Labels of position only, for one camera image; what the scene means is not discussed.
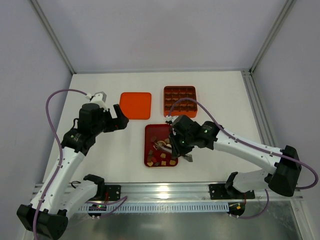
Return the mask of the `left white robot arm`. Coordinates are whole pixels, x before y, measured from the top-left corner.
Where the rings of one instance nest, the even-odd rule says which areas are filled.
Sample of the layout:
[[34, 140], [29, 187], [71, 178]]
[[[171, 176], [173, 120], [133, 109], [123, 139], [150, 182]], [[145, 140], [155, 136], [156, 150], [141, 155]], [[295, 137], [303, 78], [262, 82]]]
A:
[[42, 235], [58, 240], [79, 207], [89, 200], [100, 200], [105, 196], [104, 178], [93, 174], [86, 175], [69, 195], [65, 195], [65, 190], [78, 166], [96, 143], [97, 136], [127, 127], [129, 120], [120, 106], [115, 104], [113, 108], [115, 118], [108, 109], [96, 103], [86, 103], [81, 107], [73, 127], [63, 136], [57, 163], [40, 191], [30, 204], [19, 206], [16, 214], [35, 238]]

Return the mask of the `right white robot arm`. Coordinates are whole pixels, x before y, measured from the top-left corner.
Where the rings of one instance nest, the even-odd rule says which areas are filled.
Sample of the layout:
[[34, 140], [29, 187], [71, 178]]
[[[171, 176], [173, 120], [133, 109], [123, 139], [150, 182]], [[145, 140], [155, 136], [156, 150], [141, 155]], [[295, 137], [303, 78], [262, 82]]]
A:
[[186, 156], [194, 147], [207, 148], [231, 154], [260, 168], [230, 174], [224, 187], [232, 198], [266, 188], [284, 197], [294, 195], [302, 170], [294, 147], [287, 145], [281, 149], [241, 139], [212, 121], [198, 124], [186, 115], [167, 116], [166, 123], [171, 126], [169, 139], [174, 157]]

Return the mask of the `orange box lid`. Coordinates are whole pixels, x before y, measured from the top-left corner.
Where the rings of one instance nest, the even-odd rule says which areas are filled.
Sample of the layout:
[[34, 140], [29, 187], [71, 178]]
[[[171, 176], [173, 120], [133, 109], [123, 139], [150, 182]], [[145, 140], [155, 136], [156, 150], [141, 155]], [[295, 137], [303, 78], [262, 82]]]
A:
[[123, 92], [119, 105], [129, 120], [148, 120], [151, 117], [152, 95], [149, 92]]

